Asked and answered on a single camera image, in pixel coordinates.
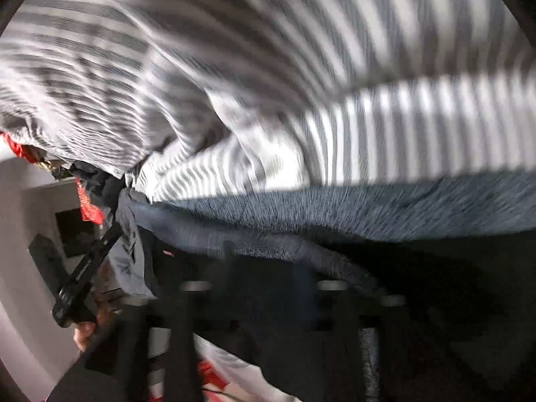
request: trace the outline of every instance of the hand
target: hand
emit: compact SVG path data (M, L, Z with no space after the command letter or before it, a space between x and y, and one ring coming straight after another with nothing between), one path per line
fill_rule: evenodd
M114 313L108 304L99 307L97 322L99 326L108 323ZM74 343L80 352L85 352L89 345L89 338L95 333L97 325L94 322L81 322L74 326Z

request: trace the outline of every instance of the striped fabric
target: striped fabric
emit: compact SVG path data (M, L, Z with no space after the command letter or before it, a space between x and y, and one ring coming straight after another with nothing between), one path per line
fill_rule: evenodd
M26 0L0 130L152 201L536 166L501 0Z

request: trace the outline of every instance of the red fabric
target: red fabric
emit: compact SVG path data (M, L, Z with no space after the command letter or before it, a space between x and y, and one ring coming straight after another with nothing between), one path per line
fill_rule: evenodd
M201 385L212 384L223 390L229 384L229 382L225 382L214 372L212 365L208 361L199 361L197 370L201 377Z
M24 145L13 142L13 140L7 133L0 133L0 134L4 138L4 142L7 143L7 145L11 148L13 153L18 158L25 158L30 163L37 163L37 159L28 152L28 150L24 147Z
M97 225L102 225L104 222L104 215L98 207L91 204L89 197L86 195L84 188L82 187L80 180L76 180L76 187L78 191L78 199L80 200L80 213L83 221L93 222Z

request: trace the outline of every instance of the gray fabric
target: gray fabric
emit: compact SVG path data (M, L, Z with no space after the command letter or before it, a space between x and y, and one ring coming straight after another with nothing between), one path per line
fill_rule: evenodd
M186 210L166 204L148 204L145 197L133 190L121 191L116 220L122 225L125 235L114 246L109 259L118 283L131 294L146 298L160 296L157 280L151 273L151 247L144 246L151 237L143 229L151 231L155 237L174 248L191 254L224 258L229 242L232 242L237 254L303 264L327 276L344 280L361 294L375 299L381 300L387 294L371 274L343 255L301 237L235 229L211 221L196 220ZM373 402L379 397L377 334L374 329L364 329L356 337L361 346L365 393L367 400ZM196 343L198 349L202 347L200 340L196 340ZM226 352L223 354L225 358L233 358ZM273 355L284 357L285 353ZM247 363L240 361L239 369L245 365ZM227 368L227 372L234 376L236 371L232 364L228 364Z
M442 239L536 228L536 174L310 188L174 201L200 220L299 234L317 243Z
M237 254L304 264L332 278L347 281L366 296L379 299L386 294L371 274L363 268L352 264L337 252L329 251L301 237L235 229L211 221L199 221L186 210L166 204L150 205L132 198L131 194L136 192L128 189L121 191L116 212L116 220L134 240L128 248L130 251L128 254L133 256L133 259L120 256L120 262L112 264L112 267L121 270L118 276L121 287L122 280L126 281L128 276L133 276L133 281L128 281L126 284L128 288L137 283L138 279L144 278L150 282L151 276L154 277L149 273L151 266L147 264L151 255L140 248L143 238L140 238L138 227L141 227L154 233L155 237L164 243L190 254L223 259L231 242ZM110 259L116 260L116 255L110 255Z
M26 0L0 130L151 201L533 170L534 57L501 0Z
M130 295L146 299L157 298L157 283L151 271L151 252L146 252L144 249L145 243L134 215L128 206L125 207L121 203L121 199L115 220L121 224L124 233L108 253L108 260L117 283Z

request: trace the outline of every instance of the clothing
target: clothing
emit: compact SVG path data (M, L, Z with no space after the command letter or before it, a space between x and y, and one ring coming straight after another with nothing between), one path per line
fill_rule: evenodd
M536 165L501 0L26 0L0 57L1 129L151 201Z
M119 198L116 220L121 224L127 245L116 244L110 253L110 261L117 280L121 286L123 276L143 279L152 293L157 281L151 273L152 252L146 246L152 242L152 235L169 246L181 249L189 254L223 259L228 243L235 244L235 252L243 256L278 259L300 263L313 270L347 281L357 291L369 297L380 298L387 292L364 269L352 264L344 256L322 248L313 242L292 234L259 233L247 229L232 229L216 222L195 220L184 210L173 209L166 204L148 204L140 194L124 189ZM128 250L128 257L121 261L126 266L115 266L115 252L123 254Z
M176 200L194 219L317 243L400 242L536 228L536 174L485 173L413 184L313 187Z
M318 260L322 259L320 247L308 247L306 241L296 238L303 242L300 249L293 246L291 237L255 237L244 231L226 231L213 225L188 221L187 216L181 216L180 213L173 219L171 214L162 214L161 209L168 208L165 206L146 204L147 211L144 212L139 209L141 203L127 199L127 195L128 192L124 190L116 218L120 222L127 222L123 225L131 238L133 230L136 230L137 238L135 243L131 243L133 254L121 257L125 247L118 247L117 244L109 254L114 270L121 267L120 271L116 270L118 282L129 289L139 283L139 295L144 295L149 288L153 293L150 297L164 298L179 295L186 281L210 281L215 295L206 306L210 307L208 314L217 322L232 319L235 325L240 326L239 331L197 333L202 337L196 338L199 352L211 361L218 358L218 370L223 376L232 377L245 390L253 390L250 387L254 384L248 382L253 371L244 361L246 360L260 366L264 378L270 384L301 400L347 400L345 398L349 395L356 394L354 390L348 393L348 389L356 384L353 380L354 373L348 369L353 363L346 360L345 344L340 336L330 331L307 330L302 327L304 322L316 319L316 281L321 280L322 275L309 275L309 271L304 268L318 265ZM123 215L129 209L127 218ZM154 221L150 216L152 211L157 219L163 220L162 224L152 225L155 233L137 225ZM165 229L162 230L165 224L177 236L173 244L161 239L161 233L165 235ZM246 257L238 259L237 256L237 261L228 268L226 276L222 277L224 267L214 267L213 264L215 257L225 261L230 258L226 247L231 240L235 244L235 252L245 254ZM350 280L355 279L355 274L360 271L356 265L342 269L343 266L336 261L344 260L341 255L333 255L328 250L322 254L326 257L324 271L330 266L341 268L340 277ZM284 261L290 258L301 263L290 264ZM144 269L143 273L139 272L140 268ZM370 275L366 278L368 280L362 283L374 286ZM222 284L223 293L220 293L219 283ZM377 286L366 289L361 286L358 291L378 298L384 294ZM215 348L206 340L220 348ZM363 349L368 346L367 342L368 339L363 340ZM374 350L372 347L366 348L366 352L373 355ZM377 370L370 365L375 359L377 355L372 359L367 358L367 367L363 370L368 377L368 392L376 396L371 400L377 399L379 385L375 375ZM278 397L284 396L279 392L277 394Z
M108 225L112 225L119 192L125 186L124 178L119 180L98 167L80 161L73 162L69 172L80 180L91 204L98 207Z
M251 395L256 395L261 400L274 402L299 402L292 396L286 395L281 390L268 384L264 379L261 369L257 366L240 360L235 355L219 348L202 337L195 336L196 349L199 355L207 358L214 369L228 381L238 381L246 385L245 390Z

